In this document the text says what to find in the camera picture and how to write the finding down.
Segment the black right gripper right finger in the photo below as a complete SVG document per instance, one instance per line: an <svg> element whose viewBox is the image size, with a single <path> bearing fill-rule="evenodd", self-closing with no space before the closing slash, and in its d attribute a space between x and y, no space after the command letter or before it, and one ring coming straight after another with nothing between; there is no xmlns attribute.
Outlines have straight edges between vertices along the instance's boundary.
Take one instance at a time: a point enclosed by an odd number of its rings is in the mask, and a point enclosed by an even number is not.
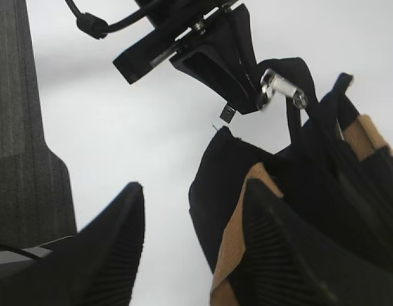
<svg viewBox="0 0 393 306"><path fill-rule="evenodd" d="M246 184L242 230L241 305L393 305L392 273L338 246L257 178Z"/></svg>

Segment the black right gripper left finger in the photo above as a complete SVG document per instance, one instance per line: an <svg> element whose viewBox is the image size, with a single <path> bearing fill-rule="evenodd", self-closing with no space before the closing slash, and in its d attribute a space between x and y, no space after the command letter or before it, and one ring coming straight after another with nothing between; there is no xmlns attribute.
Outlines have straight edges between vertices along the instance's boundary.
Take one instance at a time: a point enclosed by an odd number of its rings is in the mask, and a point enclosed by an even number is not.
<svg viewBox="0 0 393 306"><path fill-rule="evenodd" d="M143 188L132 182L74 237L0 244L0 305L129 305L143 245Z"/></svg>

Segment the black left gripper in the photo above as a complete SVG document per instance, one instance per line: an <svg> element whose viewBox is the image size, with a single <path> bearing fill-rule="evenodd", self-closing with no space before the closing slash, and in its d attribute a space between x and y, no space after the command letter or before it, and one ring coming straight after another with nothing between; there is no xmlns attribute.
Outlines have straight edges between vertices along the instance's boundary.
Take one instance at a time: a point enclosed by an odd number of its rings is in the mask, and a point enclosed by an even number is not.
<svg viewBox="0 0 393 306"><path fill-rule="evenodd" d="M258 110L259 73L244 4L234 1L139 1L153 30L113 64L134 84L163 61L202 82L245 115Z"/></svg>

